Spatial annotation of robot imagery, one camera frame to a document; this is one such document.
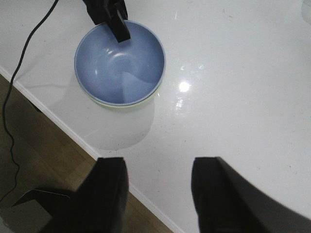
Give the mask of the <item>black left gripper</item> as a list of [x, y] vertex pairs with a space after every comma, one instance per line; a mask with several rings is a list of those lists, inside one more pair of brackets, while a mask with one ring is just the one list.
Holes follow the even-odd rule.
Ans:
[[128, 13], [123, 0], [83, 0], [86, 10], [95, 25], [109, 22], [109, 27], [118, 43], [131, 38], [125, 24]]

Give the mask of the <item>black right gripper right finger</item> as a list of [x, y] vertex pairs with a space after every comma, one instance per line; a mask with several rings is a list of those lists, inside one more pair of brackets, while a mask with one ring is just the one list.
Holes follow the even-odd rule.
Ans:
[[310, 219], [249, 183], [220, 157], [197, 157], [191, 192], [201, 233], [309, 233]]

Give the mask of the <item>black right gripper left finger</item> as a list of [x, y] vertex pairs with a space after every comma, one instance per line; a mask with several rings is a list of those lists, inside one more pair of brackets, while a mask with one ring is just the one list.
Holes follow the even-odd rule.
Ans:
[[120, 233], [128, 189], [125, 160], [99, 158], [75, 192], [36, 188], [15, 204], [36, 200], [52, 216], [42, 233]]

